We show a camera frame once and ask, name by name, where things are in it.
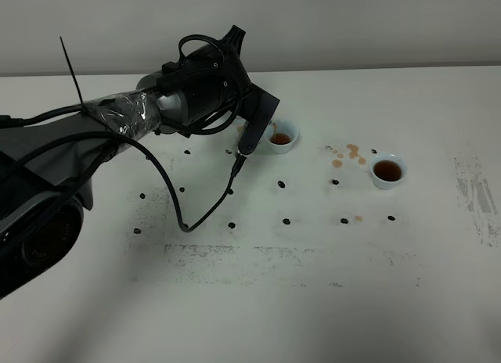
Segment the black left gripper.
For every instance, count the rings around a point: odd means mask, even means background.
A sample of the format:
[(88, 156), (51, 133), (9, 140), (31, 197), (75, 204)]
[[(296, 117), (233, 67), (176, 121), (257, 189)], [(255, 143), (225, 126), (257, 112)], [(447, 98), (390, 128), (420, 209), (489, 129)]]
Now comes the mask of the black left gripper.
[(229, 32), (220, 40), (226, 51), (223, 63), (223, 73), (229, 74), (231, 80), (238, 82), (242, 92), (242, 102), (238, 116), (250, 120), (254, 106), (254, 86), (240, 60), (240, 52), (246, 32), (236, 25), (232, 25)]

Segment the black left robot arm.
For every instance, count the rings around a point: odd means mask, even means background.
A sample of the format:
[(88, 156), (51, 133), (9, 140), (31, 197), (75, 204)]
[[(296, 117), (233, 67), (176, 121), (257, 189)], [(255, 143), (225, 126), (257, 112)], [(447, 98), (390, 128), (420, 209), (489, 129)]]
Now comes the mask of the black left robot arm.
[(200, 47), (143, 77), (130, 92), (81, 101), (29, 119), (1, 118), (1, 295), (8, 296), (66, 256), (92, 208), (92, 176), (149, 133), (215, 135), (245, 122), (231, 176), (255, 150), (276, 101), (241, 62), (245, 33), (185, 37)]

